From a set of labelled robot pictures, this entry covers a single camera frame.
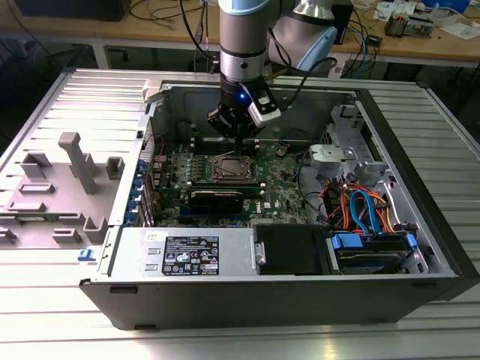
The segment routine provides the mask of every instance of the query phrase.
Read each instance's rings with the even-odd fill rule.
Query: metal bracket
[[[407,269],[410,274],[428,273],[428,265],[420,251],[420,247],[417,247],[415,251],[403,261],[402,267]]]
[[[364,161],[357,163],[353,172],[361,184],[374,186],[382,179],[388,168],[389,165],[382,161]]]
[[[256,242],[254,247],[255,252],[255,263],[257,265],[263,265],[266,263],[265,258],[265,245],[263,242]]]

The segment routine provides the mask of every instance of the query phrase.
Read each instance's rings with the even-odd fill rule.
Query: wire bundle
[[[320,199],[323,199],[326,195],[326,191],[332,189],[332,183],[328,182],[323,188],[322,192],[319,195]],[[356,199],[354,197],[355,193],[360,193],[355,197],[358,200],[363,200],[367,203],[365,208],[367,210],[362,210],[360,215],[355,213],[355,206],[353,202]],[[390,220],[390,205],[377,193],[367,189],[366,187],[360,186],[358,184],[342,184],[340,190],[340,205],[334,209],[330,214],[328,214],[327,219],[332,227],[341,228],[342,230],[352,231],[353,233],[359,233],[367,235],[367,228],[361,223],[361,220],[366,212],[371,211],[371,207],[368,206],[369,202],[373,203],[374,214],[369,213],[370,215],[370,225],[373,227],[374,232],[378,232],[380,228],[377,228],[375,225],[377,217],[380,219],[382,224],[382,231],[384,233],[395,233],[394,227]],[[341,218],[337,223],[333,223],[333,220],[336,214],[341,211]]]

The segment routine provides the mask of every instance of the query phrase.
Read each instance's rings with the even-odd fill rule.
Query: power supply label
[[[218,275],[218,236],[168,236],[163,252],[164,275]]]

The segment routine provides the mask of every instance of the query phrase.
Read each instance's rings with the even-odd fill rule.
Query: aluminum extrusion table
[[[62,131],[78,131],[99,162],[127,157],[145,112],[147,79],[178,73],[63,73],[0,159],[0,205],[17,186],[27,151],[68,162]],[[191,74],[192,80],[212,80]],[[296,80],[276,79],[293,84]],[[480,270],[480,147],[429,89],[410,82],[311,79],[367,89]],[[0,353],[5,359],[460,359],[480,356],[480,287],[434,302],[396,324],[121,331],[78,289],[95,264],[78,250],[0,250]]]

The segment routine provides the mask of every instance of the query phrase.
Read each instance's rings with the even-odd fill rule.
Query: side panel
[[[89,283],[80,289],[119,329],[393,323],[458,280]]]
[[[412,196],[428,229],[432,232],[433,237],[448,260],[448,264],[457,275],[463,278],[458,283],[458,286],[439,298],[439,300],[452,300],[478,284],[480,275],[370,93],[366,90],[358,90],[357,93],[362,106],[370,118],[373,126],[371,130],[376,132],[378,138],[381,139],[388,156],[391,158],[406,189]]]

